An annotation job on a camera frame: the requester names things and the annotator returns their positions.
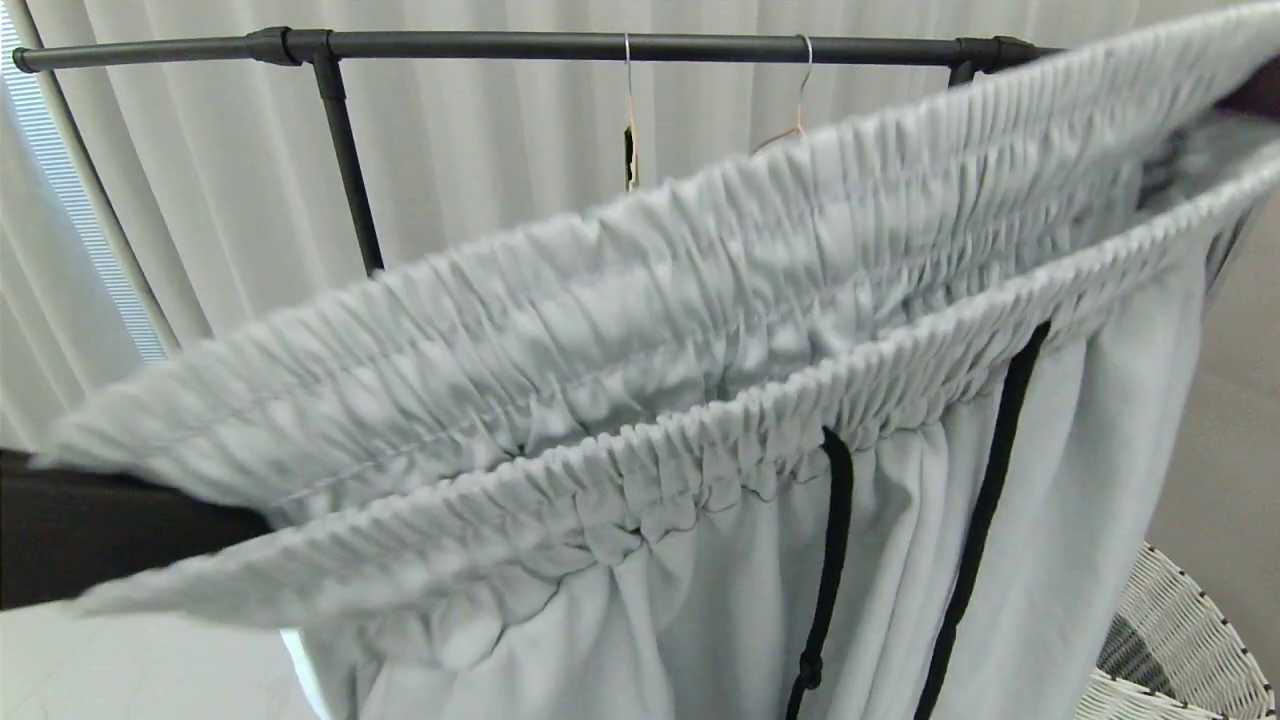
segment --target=clothing rack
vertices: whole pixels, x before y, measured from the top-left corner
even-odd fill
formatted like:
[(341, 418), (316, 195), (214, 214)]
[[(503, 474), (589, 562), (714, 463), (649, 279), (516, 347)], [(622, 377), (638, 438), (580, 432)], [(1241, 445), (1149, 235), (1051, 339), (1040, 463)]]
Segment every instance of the clothing rack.
[(347, 113), (342, 60), (355, 59), (524, 59), (616, 60), (637, 63), (813, 63), (950, 68), (948, 86), (977, 73), (993, 73), (1036, 60), (1052, 47), (1014, 37), (892, 40), (863, 37), (631, 35), (595, 32), (340, 32), (269, 27), (238, 37), (193, 37), (70, 47), (15, 47), (13, 63), (27, 73), (108, 65), (257, 60), (307, 65), (315, 70), (338, 156), (347, 205), (365, 270), (383, 269), (374, 214)]

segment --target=wire hanger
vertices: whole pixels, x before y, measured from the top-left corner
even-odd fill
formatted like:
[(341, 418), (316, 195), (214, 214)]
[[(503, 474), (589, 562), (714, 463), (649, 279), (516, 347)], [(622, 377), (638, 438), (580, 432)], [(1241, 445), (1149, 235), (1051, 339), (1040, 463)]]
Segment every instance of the wire hanger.
[(636, 151), (636, 104), (631, 85), (631, 36), (625, 32), (622, 46), (626, 49), (627, 63), (627, 128), (622, 131), (622, 145), (627, 161), (626, 191), (631, 192), (640, 184), (640, 159)]
[(800, 81), (800, 95), (799, 99), (796, 100), (796, 124), (756, 145), (753, 152), (759, 152), (760, 149), (764, 147), (765, 145), (777, 142), (783, 137), (788, 137), (792, 135), (799, 135), (804, 137), (804, 88), (806, 85), (809, 85), (809, 76), (813, 74), (813, 41), (809, 40), (808, 35), (797, 35), (796, 37), (803, 38), (805, 47), (809, 50), (809, 68), (804, 73), (804, 79)]

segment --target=white wicker chair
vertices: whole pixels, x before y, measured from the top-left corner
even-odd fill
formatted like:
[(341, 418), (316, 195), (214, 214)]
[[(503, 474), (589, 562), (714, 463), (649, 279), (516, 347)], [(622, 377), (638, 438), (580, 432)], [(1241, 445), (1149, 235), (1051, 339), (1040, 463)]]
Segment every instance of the white wicker chair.
[(1240, 635), (1164, 553), (1138, 553), (1079, 720), (1258, 720), (1275, 693)]

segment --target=beige wall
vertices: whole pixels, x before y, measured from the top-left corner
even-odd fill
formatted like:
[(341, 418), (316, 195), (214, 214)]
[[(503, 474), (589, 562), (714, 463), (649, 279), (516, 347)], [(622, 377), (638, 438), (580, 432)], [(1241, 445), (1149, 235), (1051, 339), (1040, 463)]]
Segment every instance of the beige wall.
[(1233, 259), (1204, 328), (1151, 541), (1280, 680), (1280, 193)]

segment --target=horizontal rod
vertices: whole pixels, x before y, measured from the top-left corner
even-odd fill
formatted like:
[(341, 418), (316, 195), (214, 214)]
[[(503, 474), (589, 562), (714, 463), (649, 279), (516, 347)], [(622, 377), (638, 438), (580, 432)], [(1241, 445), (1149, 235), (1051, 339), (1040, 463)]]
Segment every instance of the horizontal rod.
[[(329, 32), (279, 28), (276, 37), (251, 33), (242, 37), (197, 37), (146, 42), (111, 42), (72, 47), (26, 49), (13, 53), (26, 72), (261, 58), (273, 40), (280, 58), (310, 60), (317, 54), (338, 59), (358, 58), (490, 58), (526, 60), (623, 60), (686, 63), (806, 63), (809, 50), (796, 36), (741, 35), (628, 35), (591, 32), (440, 32), (379, 31)], [(973, 60), (980, 68), (997, 61), (1004, 49), (1015, 47), (1018, 64), (1055, 49), (1011, 46), (996, 40), (886, 40), (861, 37), (810, 37), (815, 64), (954, 67)]]

